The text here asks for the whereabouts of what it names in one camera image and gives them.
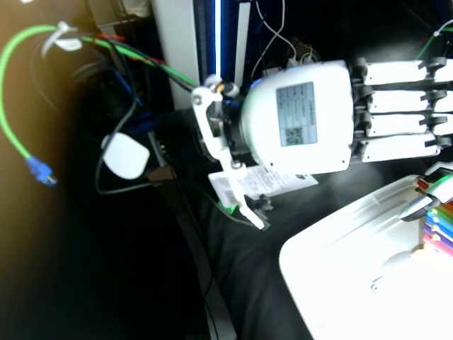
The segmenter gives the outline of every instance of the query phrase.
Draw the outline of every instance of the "led light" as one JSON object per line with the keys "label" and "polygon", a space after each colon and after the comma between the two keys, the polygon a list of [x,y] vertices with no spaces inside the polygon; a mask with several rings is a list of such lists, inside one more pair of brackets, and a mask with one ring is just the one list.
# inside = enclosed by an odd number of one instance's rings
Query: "led light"
{"label": "led light", "polygon": [[222,51],[222,39],[221,39],[221,5],[222,0],[215,0],[215,74],[216,76],[221,76],[220,74],[220,52]]}

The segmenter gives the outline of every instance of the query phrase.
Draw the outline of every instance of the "white bracket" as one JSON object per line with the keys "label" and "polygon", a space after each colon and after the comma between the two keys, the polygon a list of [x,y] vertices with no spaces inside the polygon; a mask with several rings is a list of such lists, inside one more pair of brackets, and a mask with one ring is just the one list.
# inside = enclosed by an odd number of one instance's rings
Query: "white bracket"
{"label": "white bracket", "polygon": [[245,176],[246,165],[234,163],[227,139],[223,135],[219,137],[214,136],[206,115],[207,109],[213,102],[222,101],[222,95],[207,87],[197,87],[193,89],[190,98],[203,142],[206,145],[207,151],[220,162],[224,173],[227,175],[234,198],[238,202],[239,211],[258,229],[263,229],[264,222],[247,206],[244,197],[245,192],[239,183],[239,179]]}

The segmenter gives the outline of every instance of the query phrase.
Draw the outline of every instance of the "robotic hand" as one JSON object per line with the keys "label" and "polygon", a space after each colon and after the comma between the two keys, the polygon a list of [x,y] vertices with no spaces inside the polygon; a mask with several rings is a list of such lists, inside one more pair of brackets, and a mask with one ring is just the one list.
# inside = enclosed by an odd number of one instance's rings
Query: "robotic hand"
{"label": "robotic hand", "polygon": [[258,164],[291,174],[342,171],[351,160],[435,156],[452,145],[443,137],[453,133],[449,81],[453,59],[359,59],[350,67],[320,62],[260,79],[238,115],[221,105],[237,88],[215,76],[191,98],[203,141],[229,177],[239,210],[261,229],[240,185],[246,166],[233,156],[250,152]]}

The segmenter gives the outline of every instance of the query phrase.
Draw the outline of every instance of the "green cable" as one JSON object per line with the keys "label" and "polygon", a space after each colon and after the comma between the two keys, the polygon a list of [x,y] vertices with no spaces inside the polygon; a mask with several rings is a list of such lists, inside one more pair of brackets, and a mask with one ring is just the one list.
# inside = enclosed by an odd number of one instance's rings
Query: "green cable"
{"label": "green cable", "polygon": [[[441,32],[453,32],[453,28],[451,27],[445,27],[441,30]],[[419,60],[426,52],[427,48],[431,45],[432,41],[436,38],[436,36],[431,35],[428,41],[425,43],[425,45],[422,47],[420,52],[417,54],[417,57],[415,57],[416,60]]]}
{"label": "green cable", "polygon": [[10,128],[5,114],[5,103],[4,103],[4,88],[5,88],[5,76],[8,62],[13,54],[14,50],[18,45],[25,39],[34,35],[54,32],[57,29],[53,25],[36,25],[25,30],[16,33],[5,45],[0,55],[0,126],[4,131],[5,136],[9,139],[11,144],[19,151],[23,158],[28,159],[31,157],[31,153],[23,146],[21,141],[16,137],[13,130]]}
{"label": "green cable", "polygon": [[[101,39],[96,39],[96,38],[92,38],[92,37],[82,37],[81,39],[83,41],[93,43],[97,46],[108,48],[109,50],[112,49],[112,46],[108,42],[101,40]],[[134,51],[128,50],[126,47],[123,47],[123,46],[115,46],[115,47],[116,47],[117,51],[119,53],[121,53],[122,55],[125,55],[132,59],[140,60],[140,61],[144,62],[145,64],[156,67],[156,63],[152,62],[151,60],[144,59],[140,54],[138,54]],[[161,64],[161,67],[164,68],[168,73],[174,75],[175,77],[178,77],[179,79],[185,81],[186,83],[188,83],[192,86],[197,86],[197,84],[195,84],[195,82],[193,80],[187,78],[184,74],[179,73],[178,71],[172,69],[171,67],[164,65],[164,64]]]}

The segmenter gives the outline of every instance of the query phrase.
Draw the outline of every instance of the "blue plug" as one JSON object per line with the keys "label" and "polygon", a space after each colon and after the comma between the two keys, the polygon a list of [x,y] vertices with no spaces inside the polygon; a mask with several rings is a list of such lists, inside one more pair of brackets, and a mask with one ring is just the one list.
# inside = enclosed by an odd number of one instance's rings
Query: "blue plug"
{"label": "blue plug", "polygon": [[30,157],[25,160],[30,169],[30,172],[36,178],[36,181],[45,184],[46,186],[54,186],[57,184],[57,179],[52,175],[52,169],[35,157]]}

